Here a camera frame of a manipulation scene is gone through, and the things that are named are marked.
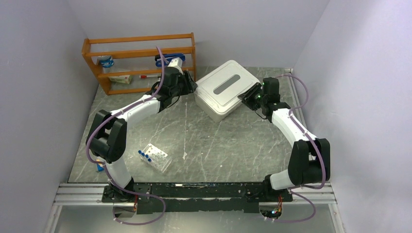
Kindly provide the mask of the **white plastic bin lid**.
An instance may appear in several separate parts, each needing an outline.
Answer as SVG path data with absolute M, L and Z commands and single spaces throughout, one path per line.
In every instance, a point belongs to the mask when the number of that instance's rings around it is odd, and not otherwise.
M 238 62 L 229 60 L 198 80 L 195 94 L 227 95 L 238 97 L 259 79 Z

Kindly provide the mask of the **beige plastic bin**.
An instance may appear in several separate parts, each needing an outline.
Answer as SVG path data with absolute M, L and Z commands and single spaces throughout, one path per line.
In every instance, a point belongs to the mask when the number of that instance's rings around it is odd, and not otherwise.
M 235 96 L 195 94 L 197 105 L 214 121 L 220 122 L 241 105 Z

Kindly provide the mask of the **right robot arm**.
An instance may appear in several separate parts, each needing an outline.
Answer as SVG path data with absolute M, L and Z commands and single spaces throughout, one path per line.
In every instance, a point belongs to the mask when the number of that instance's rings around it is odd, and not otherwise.
M 275 125 L 292 147 L 285 170 L 267 175 L 262 195 L 273 201 L 281 189 L 299 186 L 321 189 L 330 178 L 330 143 L 306 129 L 294 115 L 294 108 L 280 100 L 280 82 L 277 77 L 264 78 L 238 95 L 252 111 L 261 110 L 263 119 Z

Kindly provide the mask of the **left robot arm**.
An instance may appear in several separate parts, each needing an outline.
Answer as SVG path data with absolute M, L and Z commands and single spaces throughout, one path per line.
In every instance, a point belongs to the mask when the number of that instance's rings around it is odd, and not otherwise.
M 171 107 L 181 96 L 192 94 L 196 88 L 188 71 L 166 67 L 161 79 L 139 100 L 112 112 L 100 110 L 94 116 L 86 140 L 86 155 L 92 163 L 108 172 L 109 185 L 121 201 L 130 201 L 135 195 L 135 182 L 122 157 L 128 129 Z

